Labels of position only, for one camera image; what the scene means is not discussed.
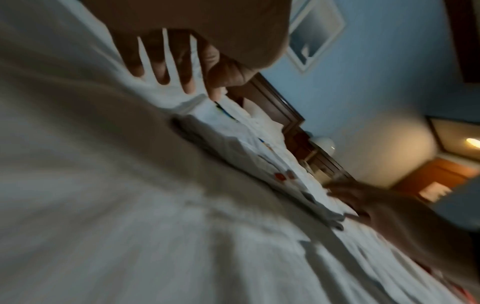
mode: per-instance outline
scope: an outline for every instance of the pillow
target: pillow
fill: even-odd
[[[285,145],[285,137],[282,133],[284,126],[281,123],[273,121],[256,103],[247,98],[243,99],[243,108],[268,136],[267,141],[281,146]]]

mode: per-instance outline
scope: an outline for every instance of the framed picture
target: framed picture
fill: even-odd
[[[344,28],[333,0],[293,0],[287,54],[304,73]]]

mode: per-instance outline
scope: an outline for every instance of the lamp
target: lamp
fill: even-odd
[[[305,161],[308,162],[312,157],[314,157],[319,149],[322,149],[325,151],[326,154],[329,156],[332,156],[335,152],[335,143],[332,139],[328,137],[323,137],[323,136],[316,136],[313,138],[310,138],[308,141],[315,147],[315,150],[313,150],[306,158]]]

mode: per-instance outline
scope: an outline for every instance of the ceiling light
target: ceiling light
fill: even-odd
[[[470,145],[474,146],[475,148],[480,149],[480,140],[479,139],[467,138],[465,141],[468,142]]]

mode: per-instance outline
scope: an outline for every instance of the lamp shade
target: lamp shade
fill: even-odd
[[[310,143],[324,150],[328,155],[332,156],[335,152],[335,143],[328,137],[317,136],[310,138]]]

